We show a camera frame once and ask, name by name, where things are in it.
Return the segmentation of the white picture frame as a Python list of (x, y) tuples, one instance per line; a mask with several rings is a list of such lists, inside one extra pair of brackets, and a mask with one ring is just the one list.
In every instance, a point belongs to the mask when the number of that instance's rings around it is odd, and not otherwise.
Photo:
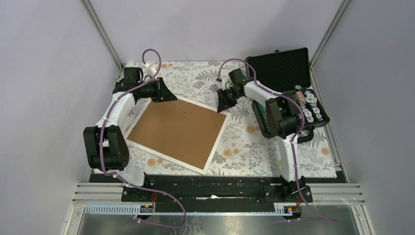
[(147, 101), (126, 131), (127, 143), (205, 175), (230, 119), (227, 111), (184, 97), (178, 104)]

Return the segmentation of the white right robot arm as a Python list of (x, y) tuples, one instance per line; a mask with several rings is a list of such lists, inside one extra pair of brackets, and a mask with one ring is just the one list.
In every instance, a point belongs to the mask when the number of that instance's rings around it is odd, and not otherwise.
[(231, 86), (218, 89), (217, 112), (234, 107), (241, 97), (248, 97), (266, 108), (268, 129), (277, 136), (282, 160), (280, 170), (285, 185), (281, 187), (281, 197), (288, 202), (300, 195), (300, 176), (297, 162), (298, 134), (304, 127), (305, 117), (300, 106), (286, 94), (273, 91), (260, 82), (244, 76), (241, 69), (229, 72)]

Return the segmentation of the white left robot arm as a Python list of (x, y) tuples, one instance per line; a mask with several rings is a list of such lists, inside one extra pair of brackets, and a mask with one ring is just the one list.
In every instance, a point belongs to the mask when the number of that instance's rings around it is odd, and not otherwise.
[(134, 173), (128, 166), (130, 153), (122, 126), (137, 101), (143, 98), (149, 98), (154, 103), (177, 100), (162, 77), (145, 76), (138, 67), (124, 68), (123, 77), (115, 84), (105, 114), (94, 126), (83, 131), (89, 167), (134, 188), (133, 195), (140, 201), (148, 200), (152, 189), (145, 184), (144, 172)]

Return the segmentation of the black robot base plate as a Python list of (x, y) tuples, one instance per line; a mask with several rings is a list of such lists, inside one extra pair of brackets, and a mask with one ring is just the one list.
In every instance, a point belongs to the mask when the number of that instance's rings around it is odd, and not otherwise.
[(212, 177), (212, 176), (161, 176), (148, 175), (145, 191), (123, 186), (121, 201), (130, 203), (150, 203), (162, 205), (174, 211), (180, 206), (167, 195), (167, 192), (179, 200), (184, 210), (191, 207), (196, 210), (209, 207), (213, 211), (229, 208), (252, 209), (254, 205), (273, 203), (296, 204), (300, 201), (296, 185), (286, 186), (281, 177)]

